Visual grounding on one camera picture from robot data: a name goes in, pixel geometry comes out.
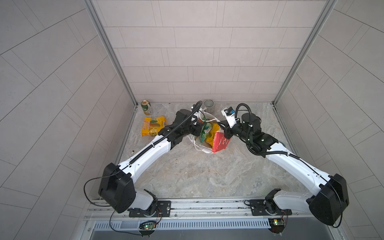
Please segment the white red printed paper bag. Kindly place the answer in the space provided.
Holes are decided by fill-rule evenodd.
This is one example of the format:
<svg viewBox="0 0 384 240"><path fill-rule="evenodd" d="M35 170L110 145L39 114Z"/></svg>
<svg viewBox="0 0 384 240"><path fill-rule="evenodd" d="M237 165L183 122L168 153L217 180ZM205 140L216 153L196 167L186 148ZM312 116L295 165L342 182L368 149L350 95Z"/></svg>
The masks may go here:
<svg viewBox="0 0 384 240"><path fill-rule="evenodd" d="M220 120L218 120L215 116L204 112L203 110L200 110L197 113L198 119L205 121L206 123L211 123L212 125L214 123L217 123L220 126ZM200 136L195 137L193 135L188 135L188 139L194 144L194 147L197 151L204 152L206 154L212 154L212 153L217 153L221 150L224 150L227 148L230 140L226 139L224 137L224 130L220 126L220 130L216 132L215 134L215 139L214 139L214 145L211 147L208 143L205 141L201 143L200 141Z"/></svg>

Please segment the yellow orange snack bag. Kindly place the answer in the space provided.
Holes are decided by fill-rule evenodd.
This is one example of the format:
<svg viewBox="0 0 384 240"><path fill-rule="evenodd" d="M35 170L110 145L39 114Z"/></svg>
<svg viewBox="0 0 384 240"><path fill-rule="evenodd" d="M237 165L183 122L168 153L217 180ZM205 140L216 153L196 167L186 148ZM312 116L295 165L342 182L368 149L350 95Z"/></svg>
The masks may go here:
<svg viewBox="0 0 384 240"><path fill-rule="evenodd" d="M167 124L165 117L144 118L142 136L155 137Z"/></svg>

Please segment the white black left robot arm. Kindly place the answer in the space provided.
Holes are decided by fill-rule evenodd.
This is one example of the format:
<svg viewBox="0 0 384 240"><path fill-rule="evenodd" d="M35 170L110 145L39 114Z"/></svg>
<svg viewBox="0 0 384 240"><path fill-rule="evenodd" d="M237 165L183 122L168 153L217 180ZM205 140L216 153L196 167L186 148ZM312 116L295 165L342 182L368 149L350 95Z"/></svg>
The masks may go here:
<svg viewBox="0 0 384 240"><path fill-rule="evenodd" d="M117 213L135 210L143 211L146 215L154 214L156 196L147 190L136 190L134 183L151 164L181 143L184 137L197 134L202 129L203 124L198 121L202 104L202 101L198 101L191 110L177 111L174 122L162 128L146 147L118 165L110 163L105 167L99 195Z"/></svg>

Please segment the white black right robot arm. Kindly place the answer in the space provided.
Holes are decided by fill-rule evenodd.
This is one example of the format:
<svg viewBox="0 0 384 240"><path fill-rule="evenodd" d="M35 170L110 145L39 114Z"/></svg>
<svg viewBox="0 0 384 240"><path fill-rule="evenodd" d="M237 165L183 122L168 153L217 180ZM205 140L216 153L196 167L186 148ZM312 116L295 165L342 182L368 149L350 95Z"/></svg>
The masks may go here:
<svg viewBox="0 0 384 240"><path fill-rule="evenodd" d="M222 110L225 138L238 137L248 151L266 158L285 169L299 180L307 192L272 190L265 198L269 214L278 209L311 213L321 223L338 228L343 212L348 207L347 182L339 174L329 175L307 163L273 136L261 130L261 118L252 113L247 104L240 103Z"/></svg>

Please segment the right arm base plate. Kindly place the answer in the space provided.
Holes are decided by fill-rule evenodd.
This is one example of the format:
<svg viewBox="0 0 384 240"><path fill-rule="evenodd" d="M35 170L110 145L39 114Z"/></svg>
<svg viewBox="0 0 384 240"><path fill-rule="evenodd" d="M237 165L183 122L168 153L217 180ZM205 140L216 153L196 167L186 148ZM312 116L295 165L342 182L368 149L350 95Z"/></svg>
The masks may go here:
<svg viewBox="0 0 384 240"><path fill-rule="evenodd" d="M251 208L253 216L283 216L292 215L289 209L279 209L276 205L268 206L264 199L245 200L244 204Z"/></svg>

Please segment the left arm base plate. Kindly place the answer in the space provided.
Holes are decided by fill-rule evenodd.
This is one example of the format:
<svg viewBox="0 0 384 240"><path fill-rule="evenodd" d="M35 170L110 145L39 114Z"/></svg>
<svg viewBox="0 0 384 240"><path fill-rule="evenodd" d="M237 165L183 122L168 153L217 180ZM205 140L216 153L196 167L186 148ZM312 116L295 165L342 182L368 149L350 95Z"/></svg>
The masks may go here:
<svg viewBox="0 0 384 240"><path fill-rule="evenodd" d="M151 218L151 217L169 217L171 210L171 201L157 201L152 203L147 210L129 209L130 218Z"/></svg>

